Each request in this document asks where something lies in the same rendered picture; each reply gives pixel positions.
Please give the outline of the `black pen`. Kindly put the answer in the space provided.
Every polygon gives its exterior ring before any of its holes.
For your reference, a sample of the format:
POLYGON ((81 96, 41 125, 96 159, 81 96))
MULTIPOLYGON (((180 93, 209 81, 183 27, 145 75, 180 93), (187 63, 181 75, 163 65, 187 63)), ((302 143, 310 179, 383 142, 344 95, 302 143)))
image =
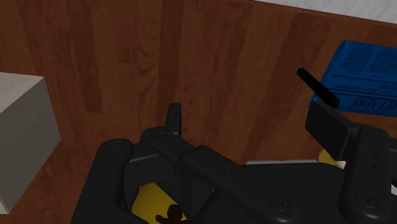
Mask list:
POLYGON ((339 107, 340 100, 330 92, 323 84, 321 84, 306 69, 300 67, 296 70, 296 74, 306 83, 306 85, 327 105, 332 108, 339 107))

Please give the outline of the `yellow banana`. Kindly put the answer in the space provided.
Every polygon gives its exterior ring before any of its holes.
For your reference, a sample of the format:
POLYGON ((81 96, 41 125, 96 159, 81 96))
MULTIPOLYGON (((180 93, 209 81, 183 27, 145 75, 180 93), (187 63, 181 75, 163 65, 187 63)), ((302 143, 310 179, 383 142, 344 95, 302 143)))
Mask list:
MULTIPOLYGON (((324 163, 344 169, 346 161, 336 161, 326 151, 322 150, 317 160, 251 160, 246 165, 263 164, 299 164, 299 163, 324 163)), ((155 221, 156 215, 167 217, 167 210, 170 205, 177 204, 171 199, 156 183, 150 183, 139 187, 139 193, 132 206, 132 212, 146 220, 149 224, 159 224, 155 221)))

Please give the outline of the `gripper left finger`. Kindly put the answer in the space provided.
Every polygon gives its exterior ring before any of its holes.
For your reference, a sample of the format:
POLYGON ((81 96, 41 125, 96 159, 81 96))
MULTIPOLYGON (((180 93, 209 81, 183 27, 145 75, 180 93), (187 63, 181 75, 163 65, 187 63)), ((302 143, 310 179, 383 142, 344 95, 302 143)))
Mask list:
POLYGON ((102 143, 71 224, 149 224, 132 212, 140 186, 168 183, 167 195, 191 224, 250 221, 293 224, 293 198, 206 146, 181 137, 181 105, 168 107, 165 125, 102 143))

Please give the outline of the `grey box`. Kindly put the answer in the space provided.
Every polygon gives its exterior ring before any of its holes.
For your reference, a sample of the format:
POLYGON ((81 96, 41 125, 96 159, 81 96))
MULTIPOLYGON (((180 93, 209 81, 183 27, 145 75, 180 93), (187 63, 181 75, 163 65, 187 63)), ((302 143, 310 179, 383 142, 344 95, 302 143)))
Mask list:
POLYGON ((0 72, 0 214, 9 214, 60 141, 42 76, 0 72))

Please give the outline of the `blue printed book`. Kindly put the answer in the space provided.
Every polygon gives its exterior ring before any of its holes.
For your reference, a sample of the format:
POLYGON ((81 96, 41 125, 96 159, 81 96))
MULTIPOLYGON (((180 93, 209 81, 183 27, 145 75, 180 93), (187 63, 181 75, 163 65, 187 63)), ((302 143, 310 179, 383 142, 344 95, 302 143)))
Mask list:
POLYGON ((397 117, 397 47, 344 40, 321 83, 340 100, 337 111, 397 117))

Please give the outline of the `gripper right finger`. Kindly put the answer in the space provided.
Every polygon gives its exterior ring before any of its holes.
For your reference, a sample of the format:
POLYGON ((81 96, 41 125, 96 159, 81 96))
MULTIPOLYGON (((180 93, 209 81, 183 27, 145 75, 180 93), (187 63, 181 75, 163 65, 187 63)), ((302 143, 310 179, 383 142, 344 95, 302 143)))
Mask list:
POLYGON ((324 102, 312 102, 306 130, 332 156, 344 161, 338 210, 349 224, 397 224, 397 179, 393 138, 379 128, 354 123, 324 102))

